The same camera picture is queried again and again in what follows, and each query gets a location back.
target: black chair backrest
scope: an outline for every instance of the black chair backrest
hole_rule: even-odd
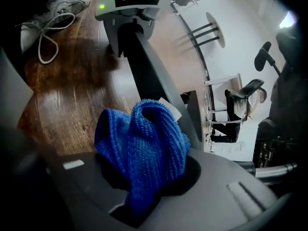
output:
[[[264,84],[263,80],[253,79],[246,86],[240,89],[238,91],[238,94],[247,98],[251,96],[256,90],[258,90],[263,84]]]

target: crumpled blue rag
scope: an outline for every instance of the crumpled blue rag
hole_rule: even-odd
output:
[[[135,218],[151,206],[159,189],[184,173],[190,147],[169,109],[154,100],[138,102],[131,115],[105,109],[94,144],[129,179],[126,203]]]

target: white shirt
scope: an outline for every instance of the white shirt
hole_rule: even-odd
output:
[[[251,107],[254,107],[257,103],[258,100],[258,94],[257,91],[255,91],[249,98],[248,98],[248,102],[250,104]],[[244,116],[246,115],[246,110],[247,110],[247,106],[246,106],[247,102],[244,99],[238,99],[235,103],[234,103],[234,113],[239,117],[239,118],[244,118]]]

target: bright light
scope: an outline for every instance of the bright light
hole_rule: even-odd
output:
[[[284,27],[291,27],[293,24],[296,22],[295,16],[292,14],[291,11],[288,11],[287,15],[283,19],[283,21],[280,23],[279,27],[284,28]]]

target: wooden floor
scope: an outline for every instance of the wooden floor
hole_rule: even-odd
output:
[[[26,77],[34,96],[19,128],[40,142],[52,145],[60,155],[92,151],[96,122],[105,108],[130,113],[140,100],[126,58],[108,51],[103,23],[95,20],[96,0],[67,29],[52,38],[59,54],[41,65],[33,50],[26,61]],[[204,91],[204,69],[190,42],[179,44],[186,34],[171,8],[156,22],[150,43],[175,82],[178,92]],[[53,56],[53,45],[44,42],[42,58]]]

